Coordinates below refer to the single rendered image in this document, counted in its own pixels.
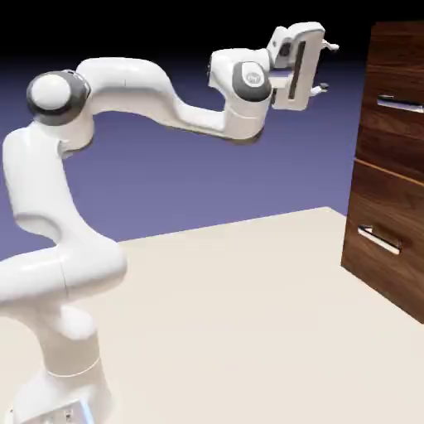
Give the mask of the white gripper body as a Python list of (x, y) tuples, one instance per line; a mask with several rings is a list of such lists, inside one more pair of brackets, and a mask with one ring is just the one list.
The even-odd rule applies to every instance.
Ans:
[(273, 80), (273, 108), (302, 111), (311, 96), (325, 29), (319, 22), (299, 22), (273, 33), (273, 69), (286, 76)]

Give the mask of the dark wood drawer front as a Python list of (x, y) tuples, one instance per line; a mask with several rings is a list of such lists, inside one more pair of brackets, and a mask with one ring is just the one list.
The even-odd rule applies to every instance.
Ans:
[[(359, 225), (399, 242), (400, 254), (359, 235)], [(424, 324), (424, 185), (356, 161), (341, 266)]]
[(377, 104), (381, 94), (424, 104), (424, 21), (372, 27), (356, 158), (424, 185), (424, 113)]

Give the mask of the dark wood cabinet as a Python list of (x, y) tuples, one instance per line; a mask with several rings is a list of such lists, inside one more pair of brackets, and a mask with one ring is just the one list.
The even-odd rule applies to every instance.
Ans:
[(341, 265), (424, 324), (424, 20), (372, 26)]

